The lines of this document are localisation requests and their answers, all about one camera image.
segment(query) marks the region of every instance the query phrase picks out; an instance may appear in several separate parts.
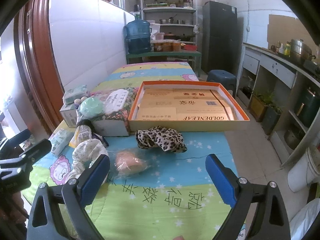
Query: colorful quilt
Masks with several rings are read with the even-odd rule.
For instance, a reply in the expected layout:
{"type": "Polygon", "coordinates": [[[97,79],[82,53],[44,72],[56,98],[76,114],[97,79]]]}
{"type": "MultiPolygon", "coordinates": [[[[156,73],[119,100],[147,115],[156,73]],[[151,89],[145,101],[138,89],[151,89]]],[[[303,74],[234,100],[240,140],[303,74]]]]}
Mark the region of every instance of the colorful quilt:
{"type": "MultiPolygon", "coordinates": [[[[197,80],[185,63],[147,63],[118,69],[95,90],[139,87],[146,80],[197,80]]],[[[62,122],[56,129],[69,129],[62,122]]],[[[215,153],[221,162],[237,174],[228,142],[221,132],[182,133],[188,150],[164,153],[161,149],[144,150],[151,167],[137,176],[115,179],[109,173],[92,205],[85,209],[105,239],[210,240],[227,217],[225,205],[205,170],[205,158],[215,153]]],[[[137,147],[134,136],[107,137],[110,156],[123,149],[137,147]]],[[[23,195],[32,202],[38,185],[66,182],[72,167],[73,148],[66,146],[57,158],[51,153],[35,163],[32,186],[23,195]]],[[[64,205],[61,211],[71,235],[76,236],[64,205]]],[[[245,225],[238,240],[245,238],[245,225]]]]}

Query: brown door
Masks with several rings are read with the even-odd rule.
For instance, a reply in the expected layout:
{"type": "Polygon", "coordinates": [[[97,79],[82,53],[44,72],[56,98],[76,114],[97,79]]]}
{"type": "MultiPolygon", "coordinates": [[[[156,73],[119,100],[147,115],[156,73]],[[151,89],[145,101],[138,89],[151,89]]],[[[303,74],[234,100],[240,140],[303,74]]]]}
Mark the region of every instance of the brown door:
{"type": "Polygon", "coordinates": [[[49,0],[30,0],[19,13],[20,56],[28,85],[51,131],[63,120],[63,88],[57,72],[49,27],[49,0]]]}

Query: blue water bottle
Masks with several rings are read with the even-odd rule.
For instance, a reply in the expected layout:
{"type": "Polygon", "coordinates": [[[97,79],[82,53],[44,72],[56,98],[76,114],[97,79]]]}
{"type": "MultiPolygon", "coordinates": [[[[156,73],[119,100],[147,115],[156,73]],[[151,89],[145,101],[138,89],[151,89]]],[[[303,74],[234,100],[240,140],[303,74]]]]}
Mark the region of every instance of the blue water bottle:
{"type": "Polygon", "coordinates": [[[135,12],[134,17],[135,20],[126,25],[128,51],[130,54],[150,52],[150,23],[140,19],[140,12],[135,12]]]}

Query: blue plastic stool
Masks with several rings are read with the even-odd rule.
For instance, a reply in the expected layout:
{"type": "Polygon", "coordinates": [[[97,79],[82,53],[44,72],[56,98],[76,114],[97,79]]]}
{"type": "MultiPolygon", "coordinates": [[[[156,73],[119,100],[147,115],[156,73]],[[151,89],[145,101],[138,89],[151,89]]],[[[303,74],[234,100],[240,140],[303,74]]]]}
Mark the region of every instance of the blue plastic stool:
{"type": "Polygon", "coordinates": [[[208,73],[207,82],[220,83],[226,90],[232,90],[233,98],[236,98],[237,78],[225,70],[211,70],[208,73]]]}

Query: screw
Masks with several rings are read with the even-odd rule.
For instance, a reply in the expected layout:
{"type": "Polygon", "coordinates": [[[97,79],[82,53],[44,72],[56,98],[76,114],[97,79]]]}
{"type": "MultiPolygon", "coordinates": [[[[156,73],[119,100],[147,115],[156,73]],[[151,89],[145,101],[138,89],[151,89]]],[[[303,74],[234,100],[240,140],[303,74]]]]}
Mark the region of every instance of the screw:
{"type": "Polygon", "coordinates": [[[45,187],[45,182],[41,182],[40,184],[39,184],[39,188],[44,188],[45,187]]]}
{"type": "Polygon", "coordinates": [[[277,184],[274,181],[270,181],[269,185],[273,188],[277,187],[277,184]]]}
{"type": "Polygon", "coordinates": [[[239,178],[239,182],[240,182],[241,184],[246,184],[248,181],[247,181],[246,178],[239,178]]]}
{"type": "Polygon", "coordinates": [[[76,184],[76,182],[77,182],[77,179],[69,179],[68,180],[68,184],[70,184],[70,185],[74,185],[74,184],[76,184]]]}

